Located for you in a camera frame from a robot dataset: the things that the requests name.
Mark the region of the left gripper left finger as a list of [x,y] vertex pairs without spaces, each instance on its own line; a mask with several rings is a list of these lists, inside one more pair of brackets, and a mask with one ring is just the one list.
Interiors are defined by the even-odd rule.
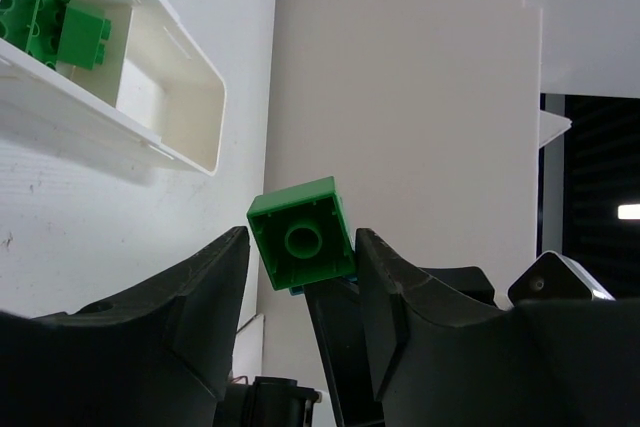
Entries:
[[225,395],[249,233],[81,310],[1,316],[5,426],[209,426]]

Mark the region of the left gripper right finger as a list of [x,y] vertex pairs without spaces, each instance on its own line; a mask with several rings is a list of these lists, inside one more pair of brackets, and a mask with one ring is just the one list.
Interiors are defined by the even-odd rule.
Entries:
[[356,232],[373,393],[389,426],[635,426],[639,303],[502,310]]

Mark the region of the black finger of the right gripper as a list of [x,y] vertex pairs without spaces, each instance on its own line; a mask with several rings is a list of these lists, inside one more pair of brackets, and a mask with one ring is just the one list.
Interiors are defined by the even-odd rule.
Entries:
[[343,278],[304,287],[338,426],[383,426],[373,394],[358,286]]

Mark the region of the small green square lego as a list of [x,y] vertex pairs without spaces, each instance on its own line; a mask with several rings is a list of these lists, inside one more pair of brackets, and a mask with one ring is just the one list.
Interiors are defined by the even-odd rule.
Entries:
[[354,243],[334,177],[258,195],[247,220],[274,290],[355,276]]

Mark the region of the green long lego brick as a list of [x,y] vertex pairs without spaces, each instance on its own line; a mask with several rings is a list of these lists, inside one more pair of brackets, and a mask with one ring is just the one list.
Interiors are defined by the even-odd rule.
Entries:
[[58,60],[85,70],[102,65],[111,31],[111,21],[101,12],[93,13],[82,6],[68,5],[59,38]]

